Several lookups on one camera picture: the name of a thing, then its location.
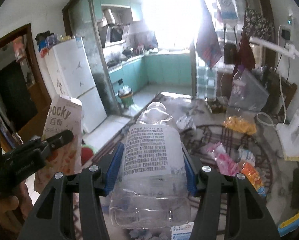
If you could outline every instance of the pocky logo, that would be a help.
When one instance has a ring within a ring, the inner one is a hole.
[[[57,116],[62,116],[64,118],[64,120],[66,120],[69,117],[69,115],[71,114],[71,112],[69,110],[67,110],[65,108],[65,106],[63,106],[63,109],[60,106],[58,106],[58,107],[53,106],[53,107],[50,107],[48,116],[51,116],[51,114],[57,115]]]

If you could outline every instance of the refrigerator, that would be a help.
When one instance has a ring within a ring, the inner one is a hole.
[[[82,127],[85,132],[92,132],[106,119],[107,114],[88,64],[82,38],[53,46],[45,56],[45,62],[56,92],[82,102]]]

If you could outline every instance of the green trash bin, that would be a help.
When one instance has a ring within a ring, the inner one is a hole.
[[[134,104],[134,102],[133,102],[133,92],[129,93],[126,96],[118,96],[118,97],[121,99],[122,104],[123,104],[125,109],[128,109],[129,106]]]

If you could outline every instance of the desk lamp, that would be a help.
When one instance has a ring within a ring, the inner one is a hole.
[[[250,42],[264,46],[268,49],[272,49],[292,59],[295,59],[295,56],[299,57],[299,51],[296,50],[295,46],[291,43],[287,43],[285,48],[282,48],[272,42],[268,42],[256,37],[251,37]],[[283,151],[289,157],[299,157],[299,134],[296,136],[296,131],[298,130],[298,127],[299,127],[299,109],[295,112],[293,119],[289,125],[284,123],[279,123],[276,125],[277,134],[280,138]]]

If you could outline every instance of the bottle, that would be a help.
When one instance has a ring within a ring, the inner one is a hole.
[[[238,103],[244,99],[246,82],[242,81],[242,74],[245,67],[243,65],[238,66],[238,71],[233,77],[233,88],[231,93],[231,101]]]
[[[179,133],[162,103],[153,102],[132,125],[109,216],[121,228],[186,224],[191,218]]]

